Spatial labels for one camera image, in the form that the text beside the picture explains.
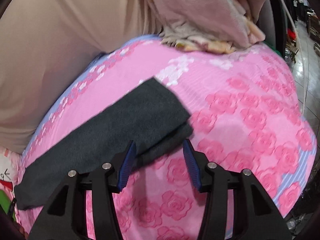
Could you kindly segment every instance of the pink bedsheet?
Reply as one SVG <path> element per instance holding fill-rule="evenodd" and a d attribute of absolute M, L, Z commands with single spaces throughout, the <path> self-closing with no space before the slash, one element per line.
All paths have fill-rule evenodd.
<path fill-rule="evenodd" d="M 251 169 L 285 216 L 307 182 L 316 138 L 300 115 L 289 68 L 264 44 L 217 56 L 142 40 L 105 57 L 41 126 L 24 154 L 18 182 L 47 149 L 152 76 L 192 114 L 194 148 L 227 170 Z M 205 198 L 191 186 L 181 148 L 132 174 L 127 187 L 114 195 L 127 240 L 196 239 Z M 19 212 L 26 231 L 40 210 Z M 88 234 L 94 238 L 90 192 L 86 211 Z M 230 192 L 226 237 L 231 236 L 232 212 Z"/>

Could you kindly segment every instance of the tiled floor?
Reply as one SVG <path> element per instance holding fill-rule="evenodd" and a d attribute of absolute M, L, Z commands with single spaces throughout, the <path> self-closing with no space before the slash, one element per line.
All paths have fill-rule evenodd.
<path fill-rule="evenodd" d="M 308 77 L 307 99 L 305 104 L 304 116 L 313 128 L 318 138 L 318 150 L 312 175 L 320 170 L 320 58 L 313 49 L 314 41 L 310 39 L 306 26 L 303 22 L 297 23 L 297 30 L 300 38 L 301 51 L 298 52 L 296 63 L 292 74 L 296 81 L 296 88 L 300 108 L 302 108 L 304 96 L 304 76 Z M 302 59 L 304 60 L 305 70 L 303 71 Z"/>

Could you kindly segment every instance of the crumpled blanket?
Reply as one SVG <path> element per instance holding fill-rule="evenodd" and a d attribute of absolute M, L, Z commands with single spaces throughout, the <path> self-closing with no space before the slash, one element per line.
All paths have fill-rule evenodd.
<path fill-rule="evenodd" d="M 182 51 L 231 53 L 265 39 L 254 24 L 265 0 L 147 0 L 162 43 Z"/>

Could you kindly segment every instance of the white cable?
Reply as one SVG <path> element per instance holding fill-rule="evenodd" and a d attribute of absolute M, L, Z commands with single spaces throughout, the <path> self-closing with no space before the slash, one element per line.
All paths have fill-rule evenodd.
<path fill-rule="evenodd" d="M 287 16 L 291 22 L 291 25 L 294 29 L 294 32 L 296 34 L 296 43 L 297 43 L 297 47 L 298 47 L 298 50 L 300 51 L 300 54 L 302 53 L 301 51 L 301 46 L 300 46 L 300 39 L 299 39 L 299 36 L 298 36 L 298 32 L 297 32 L 297 29 L 296 29 L 296 26 L 294 25 L 294 21 L 292 20 L 291 18 L 291 15 L 289 13 L 289 10 L 288 8 L 286 7 L 285 5 L 285 2 L 284 0 L 281 0 L 282 2 L 282 5 L 285 9 L 285 12 L 287 13 Z M 303 96 L 303 108 L 302 108 L 302 114 L 304 114 L 304 107 L 305 107 L 305 104 L 306 104 L 306 98 L 307 98 L 307 89 L 308 89 L 308 81 L 309 81 L 309 63 L 308 63 L 308 77 L 306 78 L 306 71 L 305 71 L 305 65 L 304 65 L 304 60 L 303 60 L 303 57 L 302 57 L 302 54 L 301 54 L 301 60 L 302 60 L 302 69 L 303 69 L 303 80 L 304 80 L 304 96 Z"/>

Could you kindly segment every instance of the fleece blanket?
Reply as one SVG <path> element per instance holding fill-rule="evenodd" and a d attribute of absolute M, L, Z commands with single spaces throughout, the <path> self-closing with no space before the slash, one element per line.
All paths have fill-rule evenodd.
<path fill-rule="evenodd" d="M 227 170 L 251 169 L 285 216 L 307 183 L 316 137 L 300 114 L 288 66 L 264 44 L 213 55 L 182 53 L 142 37 L 93 62 L 45 116 L 23 153 L 18 183 L 50 147 L 152 76 L 192 114 L 195 150 Z M 124 239 L 196 240 L 206 195 L 191 185 L 181 148 L 134 172 L 114 195 Z M 232 235 L 232 196 L 226 238 Z M 27 232 L 40 211 L 19 211 Z M 86 212 L 94 239 L 90 191 Z"/>
<path fill-rule="evenodd" d="M 254 24 L 265 0 L 147 0 L 163 24 L 162 43 L 183 51 L 231 53 L 265 35 Z"/>

